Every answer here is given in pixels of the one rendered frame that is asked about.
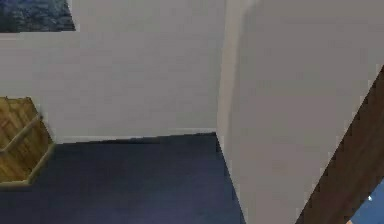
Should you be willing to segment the dark brown wooden door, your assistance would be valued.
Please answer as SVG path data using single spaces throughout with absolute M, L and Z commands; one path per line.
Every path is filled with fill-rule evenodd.
M 384 178 L 384 66 L 295 224 L 347 224 Z

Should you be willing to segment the brown wooden cupboard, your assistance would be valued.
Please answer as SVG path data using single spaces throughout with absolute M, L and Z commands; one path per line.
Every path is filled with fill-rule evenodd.
M 54 146 L 30 97 L 0 97 L 0 188 L 30 185 Z

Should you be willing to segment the dark blue framed picture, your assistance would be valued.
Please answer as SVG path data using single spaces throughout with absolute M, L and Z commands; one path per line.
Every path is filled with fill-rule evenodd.
M 67 0 L 0 0 L 0 33 L 75 30 Z

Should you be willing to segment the blue cloth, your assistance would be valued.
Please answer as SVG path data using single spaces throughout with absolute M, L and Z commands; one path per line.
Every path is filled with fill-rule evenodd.
M 352 216 L 353 224 L 384 224 L 384 180 Z

